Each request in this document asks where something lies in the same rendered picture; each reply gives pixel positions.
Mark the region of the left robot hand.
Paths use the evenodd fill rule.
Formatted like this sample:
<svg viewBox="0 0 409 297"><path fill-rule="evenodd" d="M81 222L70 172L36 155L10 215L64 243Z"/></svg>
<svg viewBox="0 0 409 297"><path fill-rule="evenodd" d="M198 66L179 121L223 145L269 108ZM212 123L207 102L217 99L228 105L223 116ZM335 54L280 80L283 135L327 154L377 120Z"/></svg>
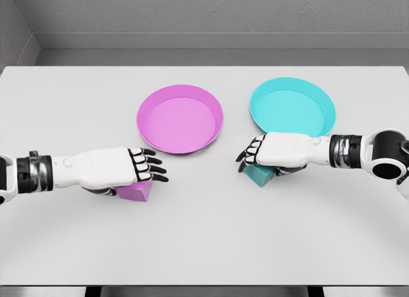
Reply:
<svg viewBox="0 0 409 297"><path fill-rule="evenodd" d="M145 181L168 182L167 171L148 148L108 148L85 152L79 185L95 194L115 195L118 187Z"/></svg>

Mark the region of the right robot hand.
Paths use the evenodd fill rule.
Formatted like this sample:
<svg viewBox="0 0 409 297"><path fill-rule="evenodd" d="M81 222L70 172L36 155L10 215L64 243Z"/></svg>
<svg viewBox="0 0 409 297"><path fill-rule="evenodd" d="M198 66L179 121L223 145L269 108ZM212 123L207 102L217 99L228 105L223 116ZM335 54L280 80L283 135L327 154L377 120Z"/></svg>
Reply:
<svg viewBox="0 0 409 297"><path fill-rule="evenodd" d="M292 174L307 167L306 149L312 138L296 133L269 132L255 137L238 155L238 172L250 165L277 167L279 176Z"/></svg>

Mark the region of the teal block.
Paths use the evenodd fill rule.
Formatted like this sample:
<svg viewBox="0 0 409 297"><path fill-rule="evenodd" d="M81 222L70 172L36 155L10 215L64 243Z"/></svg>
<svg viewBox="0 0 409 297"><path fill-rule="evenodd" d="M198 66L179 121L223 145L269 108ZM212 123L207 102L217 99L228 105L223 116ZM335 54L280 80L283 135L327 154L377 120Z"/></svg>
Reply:
<svg viewBox="0 0 409 297"><path fill-rule="evenodd" d="M277 174L278 168L266 167L261 165L249 165L243 172L253 181L257 186L263 187Z"/></svg>

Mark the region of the pink block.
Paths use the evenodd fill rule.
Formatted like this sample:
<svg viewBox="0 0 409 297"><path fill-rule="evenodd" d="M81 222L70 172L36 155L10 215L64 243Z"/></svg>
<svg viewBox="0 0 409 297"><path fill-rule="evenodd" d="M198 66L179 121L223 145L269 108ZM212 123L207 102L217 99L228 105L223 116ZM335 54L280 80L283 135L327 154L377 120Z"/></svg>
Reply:
<svg viewBox="0 0 409 297"><path fill-rule="evenodd" d="M146 202L148 200L152 181L132 183L124 187L116 187L116 195L125 200Z"/></svg>

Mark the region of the cyan round plate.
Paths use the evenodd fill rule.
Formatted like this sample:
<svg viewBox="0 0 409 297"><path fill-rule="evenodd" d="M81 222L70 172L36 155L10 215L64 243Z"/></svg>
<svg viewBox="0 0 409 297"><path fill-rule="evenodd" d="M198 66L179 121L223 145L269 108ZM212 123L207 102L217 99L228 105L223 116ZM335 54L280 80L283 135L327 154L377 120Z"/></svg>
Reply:
<svg viewBox="0 0 409 297"><path fill-rule="evenodd" d="M260 84L250 99L251 116L268 132L327 135L336 123L336 107L320 88L304 79L279 77Z"/></svg>

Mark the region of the pink round plate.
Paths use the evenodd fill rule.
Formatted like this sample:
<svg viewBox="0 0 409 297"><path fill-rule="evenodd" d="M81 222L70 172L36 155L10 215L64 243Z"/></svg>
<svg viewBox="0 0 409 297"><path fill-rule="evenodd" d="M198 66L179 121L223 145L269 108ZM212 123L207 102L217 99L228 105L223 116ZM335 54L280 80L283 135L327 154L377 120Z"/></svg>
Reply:
<svg viewBox="0 0 409 297"><path fill-rule="evenodd" d="M211 144L221 131L224 113L218 99L203 88L186 84L161 88L140 105L140 136L153 148L187 154Z"/></svg>

